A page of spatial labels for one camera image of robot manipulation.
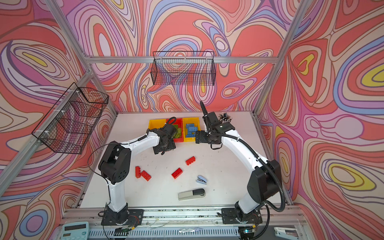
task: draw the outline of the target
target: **calculator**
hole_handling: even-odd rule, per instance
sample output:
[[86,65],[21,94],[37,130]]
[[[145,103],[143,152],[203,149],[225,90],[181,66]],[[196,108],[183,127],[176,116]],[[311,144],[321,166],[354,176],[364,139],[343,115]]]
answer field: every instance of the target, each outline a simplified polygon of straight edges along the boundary
[[86,240],[89,235],[88,222],[72,222],[63,225],[61,240]]

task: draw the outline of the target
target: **white table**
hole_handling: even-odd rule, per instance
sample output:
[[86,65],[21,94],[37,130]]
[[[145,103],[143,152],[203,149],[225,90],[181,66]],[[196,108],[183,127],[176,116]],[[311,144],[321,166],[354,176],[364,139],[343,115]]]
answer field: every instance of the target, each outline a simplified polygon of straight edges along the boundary
[[[265,156],[264,149],[249,112],[232,112],[232,125],[242,138],[257,152]],[[119,114],[107,142],[128,141],[145,134],[150,119],[163,119],[175,116],[200,117],[200,126],[204,125],[202,113],[130,113]],[[196,161],[187,166],[185,161],[195,156]],[[151,179],[135,177],[135,167],[140,166]],[[183,173],[173,179],[171,174],[181,168]],[[206,186],[196,183],[198,175],[208,180]],[[129,174],[125,179],[125,195],[129,207],[165,207],[165,206],[207,206],[233,205],[247,192],[250,173],[242,162],[225,146],[212,150],[209,144],[194,142],[176,143],[176,149],[164,155],[154,155],[153,149],[147,149],[131,159]],[[179,201],[177,194],[188,190],[204,188],[206,196],[200,199]],[[94,174],[81,203],[81,208],[104,207],[109,201],[106,182]],[[269,198],[280,204],[280,195]]]

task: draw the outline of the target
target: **black wire mesh basket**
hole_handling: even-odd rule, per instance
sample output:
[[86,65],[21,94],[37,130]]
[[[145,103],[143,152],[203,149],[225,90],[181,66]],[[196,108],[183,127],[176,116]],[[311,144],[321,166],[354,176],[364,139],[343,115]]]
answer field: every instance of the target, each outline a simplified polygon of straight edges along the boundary
[[36,128],[32,134],[53,152],[81,154],[107,104],[107,94],[77,87],[39,136]]
[[154,51],[153,85],[214,86],[214,54],[213,51]]

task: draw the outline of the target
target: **psychedelic patterned wall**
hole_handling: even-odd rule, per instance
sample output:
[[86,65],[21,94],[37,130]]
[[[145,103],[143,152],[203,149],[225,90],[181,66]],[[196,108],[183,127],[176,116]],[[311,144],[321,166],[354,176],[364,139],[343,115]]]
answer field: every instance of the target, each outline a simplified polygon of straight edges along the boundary
[[[42,0],[0,3],[0,172],[64,90],[84,74]],[[0,239],[48,239],[88,174],[111,125],[107,108],[82,155],[44,145],[0,198]]]
[[317,239],[384,239],[384,1],[311,5],[258,111]]
[[[216,56],[276,56],[298,2],[64,1],[85,54],[151,56],[212,50]],[[251,111],[271,65],[219,64],[216,86],[152,86],[151,64],[94,64],[117,111]]]

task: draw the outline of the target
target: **beige and black stapler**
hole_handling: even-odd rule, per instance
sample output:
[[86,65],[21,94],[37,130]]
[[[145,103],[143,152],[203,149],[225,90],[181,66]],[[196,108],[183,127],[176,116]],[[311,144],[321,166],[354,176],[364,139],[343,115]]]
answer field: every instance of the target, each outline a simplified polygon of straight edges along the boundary
[[205,190],[202,188],[179,193],[179,200],[195,199],[201,197],[205,197]]

